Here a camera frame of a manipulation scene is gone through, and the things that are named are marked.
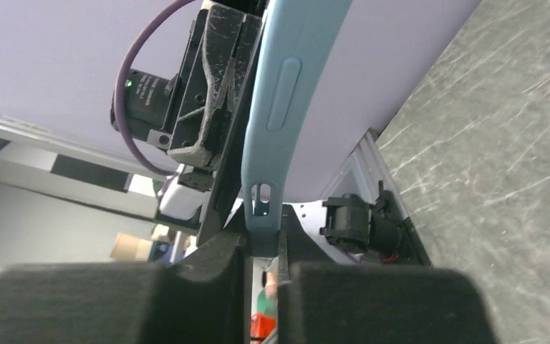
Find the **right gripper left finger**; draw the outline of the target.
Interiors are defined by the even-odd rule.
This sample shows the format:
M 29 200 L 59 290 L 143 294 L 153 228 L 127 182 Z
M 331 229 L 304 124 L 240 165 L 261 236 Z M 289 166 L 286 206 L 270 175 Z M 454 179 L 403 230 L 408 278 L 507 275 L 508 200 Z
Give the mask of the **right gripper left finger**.
M 170 267 L 3 267 L 0 343 L 247 343 L 248 250 L 223 231 Z

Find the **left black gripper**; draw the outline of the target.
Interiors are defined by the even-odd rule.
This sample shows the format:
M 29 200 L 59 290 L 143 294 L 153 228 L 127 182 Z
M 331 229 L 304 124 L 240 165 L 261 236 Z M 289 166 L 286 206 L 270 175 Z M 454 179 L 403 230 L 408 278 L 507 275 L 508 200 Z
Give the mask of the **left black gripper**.
M 171 15 L 161 13 L 128 49 L 117 75 L 110 122 L 125 145 L 135 141 L 176 162 L 218 169 L 258 41 L 262 4 L 203 4 L 177 74 L 159 77 L 131 67 L 144 43 Z

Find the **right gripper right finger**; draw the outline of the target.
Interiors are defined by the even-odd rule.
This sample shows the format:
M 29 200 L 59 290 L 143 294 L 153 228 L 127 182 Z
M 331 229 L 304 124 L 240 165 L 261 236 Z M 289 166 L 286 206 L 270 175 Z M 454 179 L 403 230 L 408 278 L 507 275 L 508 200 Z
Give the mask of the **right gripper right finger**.
M 291 205 L 280 231 L 280 343 L 497 343 L 481 294 L 460 272 L 340 264 Z

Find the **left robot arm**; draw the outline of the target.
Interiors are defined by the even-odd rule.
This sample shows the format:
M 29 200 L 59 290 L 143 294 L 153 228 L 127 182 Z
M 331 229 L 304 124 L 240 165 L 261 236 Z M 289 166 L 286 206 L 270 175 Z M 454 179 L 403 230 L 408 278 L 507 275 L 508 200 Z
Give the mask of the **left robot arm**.
M 153 33 L 185 6 L 174 1 L 141 31 L 117 74 L 110 122 L 137 161 L 164 176 L 156 219 L 219 231 L 241 190 L 241 155 L 265 1 L 203 1 L 173 77 L 132 64 Z

